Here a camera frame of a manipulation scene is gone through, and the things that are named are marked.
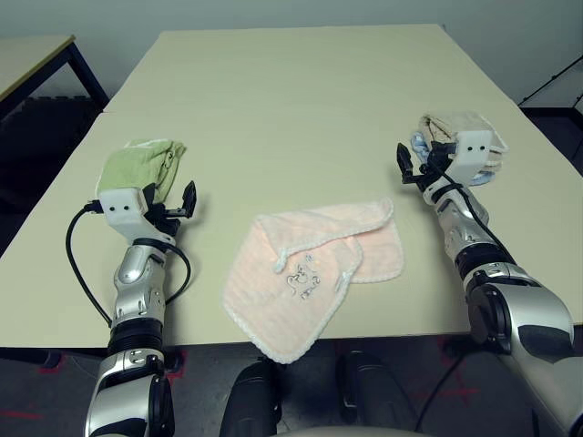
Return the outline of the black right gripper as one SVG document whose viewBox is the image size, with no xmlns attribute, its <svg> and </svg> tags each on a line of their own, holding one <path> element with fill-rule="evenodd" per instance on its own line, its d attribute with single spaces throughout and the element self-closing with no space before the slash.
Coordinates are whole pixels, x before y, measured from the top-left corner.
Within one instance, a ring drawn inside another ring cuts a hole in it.
<svg viewBox="0 0 583 437">
<path fill-rule="evenodd" d="M 444 158 L 431 158 L 419 168 L 421 173 L 414 174 L 414 166 L 409 149 L 402 143 L 397 144 L 396 161 L 404 184 L 415 184 L 419 189 L 427 189 L 435 183 L 445 169 Z"/>
</svg>

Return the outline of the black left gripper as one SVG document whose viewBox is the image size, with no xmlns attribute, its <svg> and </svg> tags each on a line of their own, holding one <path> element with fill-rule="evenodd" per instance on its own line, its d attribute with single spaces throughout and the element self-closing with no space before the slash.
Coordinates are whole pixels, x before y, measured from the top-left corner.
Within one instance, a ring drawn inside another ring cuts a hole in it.
<svg viewBox="0 0 583 437">
<path fill-rule="evenodd" d="M 182 208 L 167 209 L 163 203 L 156 203 L 156 185 L 148 184 L 143 188 L 143 196 L 148 205 L 146 220 L 158 231 L 169 236 L 176 236 L 180 227 L 180 219 L 189 217 L 188 211 L 193 211 L 197 203 L 197 190 L 193 180 L 184 188 Z"/>
</svg>

